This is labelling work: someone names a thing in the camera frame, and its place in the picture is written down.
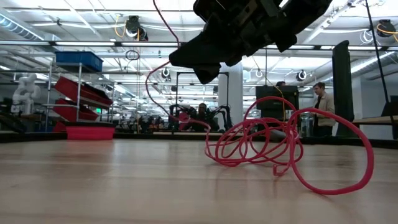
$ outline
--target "white robot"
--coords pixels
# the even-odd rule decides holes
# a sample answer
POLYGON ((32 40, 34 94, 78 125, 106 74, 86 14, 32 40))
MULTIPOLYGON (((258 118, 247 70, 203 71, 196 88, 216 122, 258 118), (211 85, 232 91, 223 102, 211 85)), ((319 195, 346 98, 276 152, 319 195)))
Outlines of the white robot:
POLYGON ((33 99, 40 98, 40 87, 35 85, 36 74, 20 77, 17 90, 12 96, 11 113, 32 114, 33 99))

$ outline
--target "wooden floor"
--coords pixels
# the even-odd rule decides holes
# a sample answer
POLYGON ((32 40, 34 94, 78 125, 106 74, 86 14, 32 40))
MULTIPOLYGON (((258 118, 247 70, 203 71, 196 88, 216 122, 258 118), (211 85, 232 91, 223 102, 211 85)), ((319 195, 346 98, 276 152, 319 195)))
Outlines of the wooden floor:
MULTIPOLYGON (((372 182, 324 197, 292 170, 226 168, 203 142, 97 141, 0 144, 0 223, 397 223, 398 151, 375 149, 372 182)), ((361 147, 306 146, 307 180, 332 189, 358 180, 361 147)))

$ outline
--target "black pole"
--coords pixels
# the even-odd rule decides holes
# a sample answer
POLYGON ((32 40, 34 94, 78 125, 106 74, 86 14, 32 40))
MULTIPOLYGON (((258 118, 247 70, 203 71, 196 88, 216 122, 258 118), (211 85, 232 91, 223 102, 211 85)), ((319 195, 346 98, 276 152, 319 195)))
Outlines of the black pole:
MULTIPOLYGON (((383 84, 384 97, 386 98, 386 103, 388 105, 390 103, 390 100, 388 99, 386 79, 384 78, 383 67, 382 67, 381 61, 380 61, 379 47, 377 46, 376 35, 375 35, 374 29, 373 29, 372 15, 371 15, 371 11, 370 11, 370 8, 369 8, 368 0, 365 0, 365 3, 366 3, 366 10, 368 11, 369 23, 370 23, 371 31, 372 31, 373 44, 374 44, 374 48, 376 49, 377 63, 379 64, 380 77, 381 77, 381 82, 383 84)), ((389 116, 390 116, 392 127, 396 128, 397 125, 396 125, 396 122, 394 121, 394 116, 392 115, 392 111, 391 110, 389 111, 389 116)))
POLYGON ((176 80, 177 86, 176 86, 176 90, 175 90, 175 104, 176 105, 178 104, 178 77, 179 76, 180 76, 180 72, 177 72, 177 80, 176 80))
POLYGON ((226 106, 229 107, 229 72, 226 75, 226 106))

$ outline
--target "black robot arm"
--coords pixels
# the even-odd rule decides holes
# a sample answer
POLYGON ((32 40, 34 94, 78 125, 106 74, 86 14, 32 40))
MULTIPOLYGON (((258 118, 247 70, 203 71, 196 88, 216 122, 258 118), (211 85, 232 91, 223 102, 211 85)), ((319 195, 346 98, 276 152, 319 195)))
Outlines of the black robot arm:
POLYGON ((322 16, 332 0, 196 0, 193 10, 206 25, 197 37, 170 54, 172 65, 192 68, 202 84, 242 56, 275 43, 280 52, 296 44, 296 34, 322 16))
POLYGON ((208 114, 208 119, 213 119, 217 114, 221 113, 223 115, 224 119, 224 128, 225 131, 229 130, 230 128, 233 127, 232 121, 231 121, 231 113, 229 110, 229 106, 220 106, 217 109, 213 110, 208 114))

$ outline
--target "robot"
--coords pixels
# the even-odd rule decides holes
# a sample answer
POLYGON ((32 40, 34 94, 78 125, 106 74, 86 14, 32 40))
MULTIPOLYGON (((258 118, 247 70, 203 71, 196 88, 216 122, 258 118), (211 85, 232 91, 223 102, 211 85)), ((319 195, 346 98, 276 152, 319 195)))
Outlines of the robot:
POLYGON ((11 113, 32 114, 33 99, 40 98, 40 87, 35 85, 36 74, 20 77, 17 90, 12 96, 11 113))
POLYGON ((236 65, 242 56, 276 44, 279 52, 297 43, 296 35, 326 13, 332 0, 196 0, 193 10, 206 25, 197 37, 170 54, 172 65, 192 68, 199 81, 214 80, 221 62, 236 65))

